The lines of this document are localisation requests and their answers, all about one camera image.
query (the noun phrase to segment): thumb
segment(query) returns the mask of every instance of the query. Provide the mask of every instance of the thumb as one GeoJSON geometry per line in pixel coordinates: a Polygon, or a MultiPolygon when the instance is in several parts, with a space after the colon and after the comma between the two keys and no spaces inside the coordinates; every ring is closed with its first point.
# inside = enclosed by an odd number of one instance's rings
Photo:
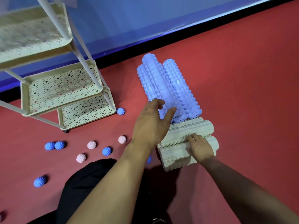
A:
{"type": "Polygon", "coordinates": [[[172,118],[173,118],[175,112],[176,112],[176,107],[172,107],[172,108],[168,109],[166,115],[164,116],[163,121],[164,121],[166,124],[170,125],[171,120],[172,120],[172,118]]]}

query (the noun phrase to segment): cart shelf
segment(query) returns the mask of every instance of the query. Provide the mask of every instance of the cart shelf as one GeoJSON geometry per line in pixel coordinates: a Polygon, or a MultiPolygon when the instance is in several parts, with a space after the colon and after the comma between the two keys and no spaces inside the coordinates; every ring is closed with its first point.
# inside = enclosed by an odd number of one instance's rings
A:
{"type": "MultiPolygon", "coordinates": [[[[103,92],[108,95],[110,101],[115,106],[110,89],[104,87],[103,92]]],[[[111,109],[102,95],[76,102],[57,111],[59,124],[66,127],[64,130],[110,116],[116,112],[115,109],[111,109]]]]}
{"type": "MultiPolygon", "coordinates": [[[[86,61],[102,85],[95,62],[86,61]]],[[[21,108],[24,116],[36,116],[62,108],[76,101],[100,95],[81,63],[71,64],[24,78],[21,83],[21,108]]]]}
{"type": "Polygon", "coordinates": [[[0,17],[0,70],[71,52],[72,32],[65,5],[51,4],[67,37],[63,38],[41,6],[0,17]]]}

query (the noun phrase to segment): blue ball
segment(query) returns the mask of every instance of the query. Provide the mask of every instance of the blue ball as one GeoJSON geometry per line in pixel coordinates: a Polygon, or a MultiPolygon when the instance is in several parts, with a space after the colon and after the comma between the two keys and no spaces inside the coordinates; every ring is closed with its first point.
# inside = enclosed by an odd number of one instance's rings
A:
{"type": "Polygon", "coordinates": [[[55,149],[60,150],[65,148],[65,142],[56,142],[55,143],[55,149]]]}
{"type": "Polygon", "coordinates": [[[42,185],[47,183],[47,178],[45,176],[38,177],[34,180],[33,185],[35,187],[41,187],[42,185]]]}
{"type": "Polygon", "coordinates": [[[55,143],[54,142],[48,142],[47,144],[45,144],[45,149],[46,150],[55,149],[55,143]]]}
{"type": "Polygon", "coordinates": [[[103,155],[109,156],[112,153],[112,149],[110,147],[106,147],[103,149],[103,155]]]}
{"type": "Polygon", "coordinates": [[[152,157],[150,156],[150,157],[147,159],[147,164],[149,164],[151,161],[152,161],[152,157]]]}
{"type": "Polygon", "coordinates": [[[125,110],[123,108],[120,107],[117,109],[117,114],[122,116],[124,113],[125,113],[125,110]]]}

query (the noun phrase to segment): hand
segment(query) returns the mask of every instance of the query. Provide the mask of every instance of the hand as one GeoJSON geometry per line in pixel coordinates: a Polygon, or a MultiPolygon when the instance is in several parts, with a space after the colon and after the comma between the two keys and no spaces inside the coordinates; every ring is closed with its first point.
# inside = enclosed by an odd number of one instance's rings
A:
{"type": "Polygon", "coordinates": [[[176,108],[172,107],[167,111],[164,119],[160,119],[158,109],[162,109],[163,104],[165,101],[156,98],[147,102],[135,123],[132,142],[148,145],[152,150],[163,140],[176,112],[176,108]]]}
{"type": "Polygon", "coordinates": [[[202,138],[201,135],[193,133],[187,137],[191,144],[192,155],[197,162],[202,163],[204,160],[214,158],[214,152],[207,139],[202,138]]]}

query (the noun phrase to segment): stack of foam rollers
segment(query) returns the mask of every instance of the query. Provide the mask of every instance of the stack of foam rollers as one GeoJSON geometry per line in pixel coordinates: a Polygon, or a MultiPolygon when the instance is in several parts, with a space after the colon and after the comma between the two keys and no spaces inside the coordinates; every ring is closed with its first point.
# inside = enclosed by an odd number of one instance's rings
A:
{"type": "Polygon", "coordinates": [[[159,110],[160,118],[164,118],[171,107],[176,107],[172,125],[163,141],[158,145],[163,167],[166,171],[196,163],[191,156],[190,144],[186,136],[192,133],[200,134],[211,144],[214,154],[219,144],[215,137],[213,124],[199,117],[200,106],[193,97],[177,64],[168,59],[163,65],[154,54],[146,54],[137,73],[149,101],[154,98],[163,99],[165,105],[159,110]]]}

